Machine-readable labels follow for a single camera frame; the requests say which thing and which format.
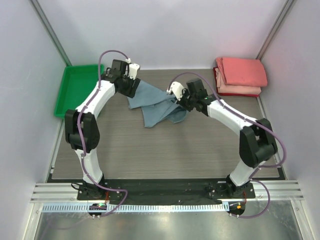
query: black mounting plate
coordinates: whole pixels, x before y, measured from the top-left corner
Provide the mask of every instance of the black mounting plate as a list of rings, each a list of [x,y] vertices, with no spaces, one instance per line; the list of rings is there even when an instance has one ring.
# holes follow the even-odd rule
[[[224,190],[226,182],[209,178],[191,179],[106,179],[106,186],[112,189],[126,189],[128,191],[126,205],[213,205],[221,204],[223,199],[243,199],[244,196],[231,197]],[[246,198],[256,197],[253,185],[245,188]],[[118,204],[123,199],[124,192],[109,191],[111,204]],[[85,195],[81,187],[78,191],[78,200],[105,200]]]

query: white cable carrier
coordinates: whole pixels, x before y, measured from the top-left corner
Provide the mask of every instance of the white cable carrier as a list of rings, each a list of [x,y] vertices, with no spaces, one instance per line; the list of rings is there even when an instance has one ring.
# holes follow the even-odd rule
[[[108,204],[107,209],[89,210],[92,203],[45,203],[43,213],[89,213],[109,212],[117,205]],[[115,213],[177,213],[177,212],[224,212],[229,211],[229,203],[216,205],[121,205]]]

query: metal floor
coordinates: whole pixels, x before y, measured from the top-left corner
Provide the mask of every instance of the metal floor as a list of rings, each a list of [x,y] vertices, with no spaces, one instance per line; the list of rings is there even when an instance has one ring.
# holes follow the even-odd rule
[[[262,211],[265,201],[250,201],[245,215]],[[226,212],[119,213],[87,219],[87,213],[42,213],[35,240],[302,240],[290,201],[272,201],[255,219],[237,219]]]
[[[173,77],[186,71],[190,69],[141,70],[138,77],[166,90]],[[194,72],[214,82],[211,69]],[[194,78],[188,74],[178,81],[183,84]],[[228,96],[223,99],[248,116],[262,118],[256,98]],[[153,128],[144,128],[141,109],[129,109],[127,98],[116,94],[102,109],[97,123],[100,132],[97,154],[107,179],[225,178],[240,159],[237,135],[196,110],[181,123],[165,120]],[[78,157],[63,134],[52,179],[82,177]],[[276,178],[279,173],[275,168],[263,168],[256,177]]]

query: folded towel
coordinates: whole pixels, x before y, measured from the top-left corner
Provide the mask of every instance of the folded towel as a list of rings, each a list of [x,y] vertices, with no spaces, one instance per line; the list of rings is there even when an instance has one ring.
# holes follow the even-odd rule
[[[217,57],[216,62],[226,85],[265,87],[266,71],[260,60]]]
[[[239,95],[259,95],[261,88],[258,86],[236,86],[225,84],[219,68],[215,68],[216,87],[219,93],[239,94]]]
[[[141,107],[144,126],[152,128],[165,119],[176,124],[186,118],[187,111],[176,104],[174,98],[173,95],[168,95],[165,91],[140,81],[134,98],[128,97],[128,101],[130,109]]]

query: metal base plate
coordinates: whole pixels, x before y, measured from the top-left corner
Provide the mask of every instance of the metal base plate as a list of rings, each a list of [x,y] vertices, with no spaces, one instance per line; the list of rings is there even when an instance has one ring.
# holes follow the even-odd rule
[[[122,198],[122,195],[124,195],[123,192],[117,193],[115,191],[109,191],[108,192],[108,200],[110,202],[114,202],[114,201],[117,202]],[[107,195],[103,195],[100,198],[92,197],[90,194],[87,194],[87,192],[85,191],[83,186],[79,187],[78,195],[76,197],[76,199],[79,200],[79,201],[92,201],[92,200],[105,201],[106,198],[107,198]]]
[[[247,187],[244,189],[245,195],[240,194],[237,196],[230,196],[225,183],[211,183],[210,186],[206,187],[206,190],[209,192],[209,196],[213,200],[217,199],[254,199],[256,198],[256,194],[254,191],[254,186],[252,183],[249,183]]]

